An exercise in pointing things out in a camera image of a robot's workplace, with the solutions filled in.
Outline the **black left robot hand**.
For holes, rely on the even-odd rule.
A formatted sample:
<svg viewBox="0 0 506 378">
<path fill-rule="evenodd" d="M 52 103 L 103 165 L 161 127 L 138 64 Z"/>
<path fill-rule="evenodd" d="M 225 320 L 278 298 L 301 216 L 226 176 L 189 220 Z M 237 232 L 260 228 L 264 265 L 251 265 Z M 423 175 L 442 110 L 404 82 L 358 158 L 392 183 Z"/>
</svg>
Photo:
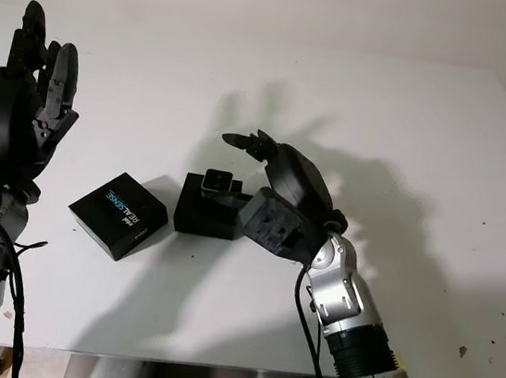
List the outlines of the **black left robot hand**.
<svg viewBox="0 0 506 378">
<path fill-rule="evenodd" d="M 30 1 L 0 67 L 0 190 L 26 205 L 41 194 L 35 179 L 79 116 L 77 47 L 46 40 L 44 9 Z"/>
</svg>

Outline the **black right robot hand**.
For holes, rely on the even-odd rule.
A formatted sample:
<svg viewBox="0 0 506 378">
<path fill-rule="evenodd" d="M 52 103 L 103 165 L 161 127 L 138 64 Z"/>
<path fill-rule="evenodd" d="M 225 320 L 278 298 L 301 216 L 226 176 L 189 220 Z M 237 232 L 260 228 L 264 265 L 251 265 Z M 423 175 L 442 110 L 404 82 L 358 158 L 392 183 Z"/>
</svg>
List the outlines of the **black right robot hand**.
<svg viewBox="0 0 506 378">
<path fill-rule="evenodd" d="M 343 234 L 348 221 L 334 209 L 327 184 L 315 164 L 296 148 L 278 143 L 261 129 L 248 135 L 224 133 L 222 140 L 265 162 L 270 188 L 303 215 L 325 229 Z"/>
</svg>

